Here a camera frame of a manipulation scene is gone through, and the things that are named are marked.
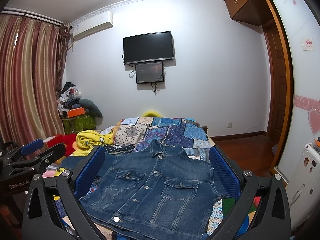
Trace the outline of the white sliding door with hearts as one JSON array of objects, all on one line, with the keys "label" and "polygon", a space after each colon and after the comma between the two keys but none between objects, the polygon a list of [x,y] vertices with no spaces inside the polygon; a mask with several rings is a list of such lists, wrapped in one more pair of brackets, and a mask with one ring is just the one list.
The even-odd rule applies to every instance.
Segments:
[{"label": "white sliding door with hearts", "polygon": [[319,23],[304,0],[272,0],[285,29],[293,68],[293,111],[277,166],[290,180],[304,145],[319,138]]}]

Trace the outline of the colourful fleece blanket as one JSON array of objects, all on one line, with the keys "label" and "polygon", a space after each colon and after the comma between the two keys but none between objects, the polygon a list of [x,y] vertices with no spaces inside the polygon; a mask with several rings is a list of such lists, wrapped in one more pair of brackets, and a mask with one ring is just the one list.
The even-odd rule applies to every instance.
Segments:
[{"label": "colourful fleece blanket", "polygon": [[242,197],[239,199],[223,199],[223,227],[225,227],[225,220],[227,220],[228,225],[236,226],[235,228],[238,229],[238,231],[234,238],[240,237],[246,233],[258,209],[260,201],[260,196],[254,197],[251,204],[249,204],[249,201],[244,201]]}]

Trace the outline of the white air conditioner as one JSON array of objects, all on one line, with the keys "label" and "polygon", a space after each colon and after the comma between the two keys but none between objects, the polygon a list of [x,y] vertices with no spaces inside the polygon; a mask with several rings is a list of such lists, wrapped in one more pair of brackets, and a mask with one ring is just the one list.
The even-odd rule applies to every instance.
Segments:
[{"label": "white air conditioner", "polygon": [[78,41],[113,27],[113,12],[105,11],[72,24],[73,39]]}]

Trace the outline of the white suitcase with stickers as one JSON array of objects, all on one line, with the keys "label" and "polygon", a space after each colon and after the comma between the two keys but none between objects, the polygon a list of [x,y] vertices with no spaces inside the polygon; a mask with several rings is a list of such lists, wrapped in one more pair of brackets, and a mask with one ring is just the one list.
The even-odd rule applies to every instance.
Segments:
[{"label": "white suitcase with stickers", "polygon": [[319,201],[319,150],[312,143],[304,146],[298,165],[286,186],[291,229],[299,227]]}]

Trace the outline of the striped red curtain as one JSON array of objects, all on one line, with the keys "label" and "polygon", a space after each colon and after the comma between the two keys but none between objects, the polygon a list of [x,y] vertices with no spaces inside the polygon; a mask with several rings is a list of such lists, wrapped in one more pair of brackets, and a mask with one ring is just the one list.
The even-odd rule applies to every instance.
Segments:
[{"label": "striped red curtain", "polygon": [[36,19],[1,15],[1,136],[25,145],[63,134],[57,108],[70,34]]}]

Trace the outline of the orange box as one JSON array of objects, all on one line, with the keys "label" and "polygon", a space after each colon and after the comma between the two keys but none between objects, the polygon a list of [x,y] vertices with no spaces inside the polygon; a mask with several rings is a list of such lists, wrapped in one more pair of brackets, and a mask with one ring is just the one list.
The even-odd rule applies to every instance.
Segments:
[{"label": "orange box", "polygon": [[75,116],[79,116],[79,115],[83,115],[85,114],[85,109],[84,107],[79,107],[79,108],[75,108],[75,109],[71,109],[67,112],[67,116],[68,118],[72,118]]}]

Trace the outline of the small black wall monitor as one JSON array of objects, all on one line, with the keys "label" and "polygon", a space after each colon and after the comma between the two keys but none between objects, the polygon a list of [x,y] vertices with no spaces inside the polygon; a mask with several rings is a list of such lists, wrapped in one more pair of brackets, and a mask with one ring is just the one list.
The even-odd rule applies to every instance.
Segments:
[{"label": "small black wall monitor", "polygon": [[149,62],[136,65],[136,84],[158,83],[163,81],[163,62]]}]

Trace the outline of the blue patchwork quilt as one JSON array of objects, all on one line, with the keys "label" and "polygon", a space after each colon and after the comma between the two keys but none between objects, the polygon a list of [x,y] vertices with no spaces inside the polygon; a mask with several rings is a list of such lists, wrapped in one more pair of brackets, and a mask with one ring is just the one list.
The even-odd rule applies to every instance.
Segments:
[{"label": "blue patchwork quilt", "polygon": [[[168,146],[180,146],[189,158],[210,163],[209,152],[213,145],[209,142],[204,129],[191,119],[156,116],[128,118],[118,123],[111,133],[113,133],[113,144],[102,146],[106,155],[139,152],[146,149],[152,141],[158,141]],[[71,155],[62,161],[61,167],[63,170],[73,169],[82,159],[84,157]],[[99,172],[85,196],[97,188],[98,180]],[[207,238],[215,228],[210,222],[212,217],[213,209],[202,239]]]}]

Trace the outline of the yellow cartoon blanket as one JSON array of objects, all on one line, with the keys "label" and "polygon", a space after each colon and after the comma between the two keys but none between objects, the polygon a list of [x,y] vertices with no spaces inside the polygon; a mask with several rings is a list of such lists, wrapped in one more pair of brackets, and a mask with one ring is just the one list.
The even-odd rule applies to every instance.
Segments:
[{"label": "yellow cartoon blanket", "polygon": [[76,135],[75,151],[72,153],[72,156],[75,157],[85,157],[87,156],[94,146],[105,146],[113,144],[113,133],[108,133],[102,135],[93,130],[85,130],[79,132]]}]

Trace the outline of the black wall television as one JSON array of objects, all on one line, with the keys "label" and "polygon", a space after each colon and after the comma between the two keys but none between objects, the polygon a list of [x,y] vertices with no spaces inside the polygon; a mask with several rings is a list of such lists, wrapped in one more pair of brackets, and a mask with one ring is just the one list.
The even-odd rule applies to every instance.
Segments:
[{"label": "black wall television", "polygon": [[123,61],[125,64],[173,59],[174,46],[171,31],[123,38]]}]

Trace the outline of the wooden door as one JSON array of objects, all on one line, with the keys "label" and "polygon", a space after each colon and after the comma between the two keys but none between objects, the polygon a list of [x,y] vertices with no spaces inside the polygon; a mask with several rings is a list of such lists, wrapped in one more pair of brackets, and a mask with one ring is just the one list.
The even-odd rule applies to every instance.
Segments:
[{"label": "wooden door", "polygon": [[271,73],[271,105],[267,136],[277,144],[283,130],[286,107],[286,69],[283,46],[275,22],[263,26]]}]

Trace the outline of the wooden wardrobe cabinet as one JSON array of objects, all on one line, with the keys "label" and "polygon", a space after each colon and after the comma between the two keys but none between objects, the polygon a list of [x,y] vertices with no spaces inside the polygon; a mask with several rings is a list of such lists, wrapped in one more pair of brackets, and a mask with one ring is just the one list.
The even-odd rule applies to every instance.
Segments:
[{"label": "wooden wardrobe cabinet", "polygon": [[257,27],[262,27],[262,29],[263,26],[267,25],[269,22],[275,22],[279,31],[281,44],[283,46],[286,69],[286,107],[283,130],[281,132],[280,141],[276,144],[277,149],[270,167],[270,172],[276,173],[277,166],[280,162],[287,141],[293,109],[293,68],[287,35],[280,18],[280,14],[277,11],[276,5],[272,0],[224,1],[227,5],[227,9],[232,20],[238,21],[240,23],[251,24]]}]

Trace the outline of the blue denim jacket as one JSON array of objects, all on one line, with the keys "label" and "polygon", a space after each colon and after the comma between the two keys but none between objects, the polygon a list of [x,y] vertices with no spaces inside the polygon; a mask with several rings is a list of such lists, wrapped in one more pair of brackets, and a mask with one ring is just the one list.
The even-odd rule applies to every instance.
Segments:
[{"label": "blue denim jacket", "polygon": [[180,146],[106,155],[97,188],[80,199],[100,226],[132,239],[202,239],[213,205],[227,196],[213,166]]}]

